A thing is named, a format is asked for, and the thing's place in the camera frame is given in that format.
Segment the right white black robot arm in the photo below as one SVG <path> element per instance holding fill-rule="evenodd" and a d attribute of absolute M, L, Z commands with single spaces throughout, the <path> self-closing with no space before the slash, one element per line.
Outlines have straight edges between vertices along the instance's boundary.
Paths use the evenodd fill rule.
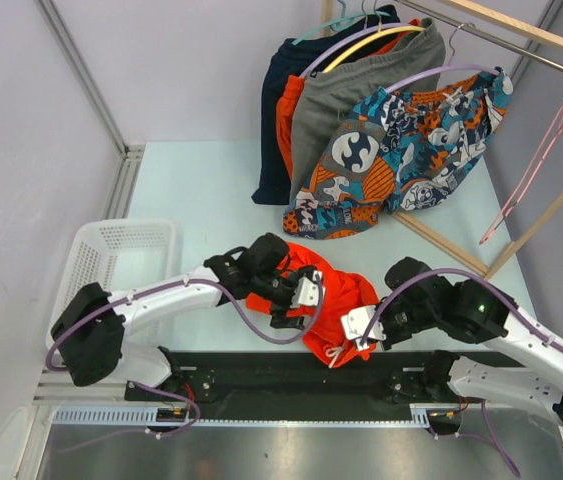
<path fill-rule="evenodd" d="M 513 372 L 437 351 L 421 375 L 434 401 L 451 395 L 509 405 L 563 428 L 563 338 L 481 277 L 456 268 L 432 269 L 405 257 L 385 275 L 390 294 L 343 320 L 360 350 L 389 349 L 438 329 L 468 345 L 483 345 L 523 366 Z"/>

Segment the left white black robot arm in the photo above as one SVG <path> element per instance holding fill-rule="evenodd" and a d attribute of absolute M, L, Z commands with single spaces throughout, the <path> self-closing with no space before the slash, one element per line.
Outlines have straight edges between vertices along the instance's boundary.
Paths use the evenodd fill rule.
<path fill-rule="evenodd" d="M 46 367 L 67 372 L 77 387 L 115 379 L 171 399 L 181 390 L 181 374 L 165 349 L 137 344 L 133 336 L 170 317 L 230 304 L 253 333 L 274 343 L 240 305 L 255 294 L 271 302 L 272 327 L 296 330 L 287 340 L 294 343 L 319 318 L 326 287 L 316 266 L 290 270 L 289 264 L 289 244 L 266 233 L 249 247 L 214 255 L 185 274 L 144 289 L 108 292 L 97 282 L 87 284 L 50 329 Z"/>

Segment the bright orange shorts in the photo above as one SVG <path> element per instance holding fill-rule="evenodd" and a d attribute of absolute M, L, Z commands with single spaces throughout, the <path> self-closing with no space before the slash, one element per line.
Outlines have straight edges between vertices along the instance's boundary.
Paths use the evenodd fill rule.
<path fill-rule="evenodd" d="M 330 369 L 339 368 L 356 357 L 363 360 L 370 357 L 371 349 L 357 351 L 354 343 L 345 338 L 340 322 L 349 311 L 378 302 L 374 287 L 362 275 L 336 270 L 312 250 L 274 236 L 258 239 L 248 252 L 239 257 L 239 261 L 259 282 L 246 298 L 246 307 L 269 315 L 271 303 L 256 293 L 260 282 L 275 272 L 287 276 L 292 270 L 315 266 L 322 272 L 325 298 L 316 322 L 301 337 L 302 342 Z M 299 313 L 308 315 L 305 321 L 307 328 L 307 322 L 315 312 L 307 307 L 291 311 L 292 316 Z"/>

